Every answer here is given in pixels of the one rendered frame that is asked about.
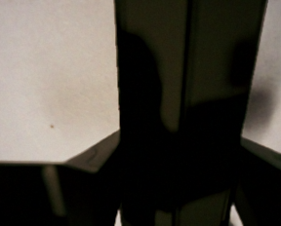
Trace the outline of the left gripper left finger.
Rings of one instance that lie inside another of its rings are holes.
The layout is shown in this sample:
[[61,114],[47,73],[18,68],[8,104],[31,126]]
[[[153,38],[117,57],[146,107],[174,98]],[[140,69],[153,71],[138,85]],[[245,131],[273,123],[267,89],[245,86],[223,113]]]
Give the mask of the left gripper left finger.
[[63,162],[0,160],[0,223],[115,226],[123,190],[119,130]]

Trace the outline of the black umbrella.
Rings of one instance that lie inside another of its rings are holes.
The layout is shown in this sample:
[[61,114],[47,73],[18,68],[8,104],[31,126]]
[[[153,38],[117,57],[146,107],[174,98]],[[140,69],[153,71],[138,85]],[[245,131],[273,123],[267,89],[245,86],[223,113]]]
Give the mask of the black umbrella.
[[268,0],[113,1],[121,226],[228,226]]

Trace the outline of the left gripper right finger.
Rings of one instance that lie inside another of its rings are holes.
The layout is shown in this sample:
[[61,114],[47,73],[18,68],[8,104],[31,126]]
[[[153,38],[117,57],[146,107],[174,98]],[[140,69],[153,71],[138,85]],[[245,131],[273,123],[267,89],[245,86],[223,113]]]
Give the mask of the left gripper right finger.
[[281,226],[281,152],[242,136],[229,197],[242,226]]

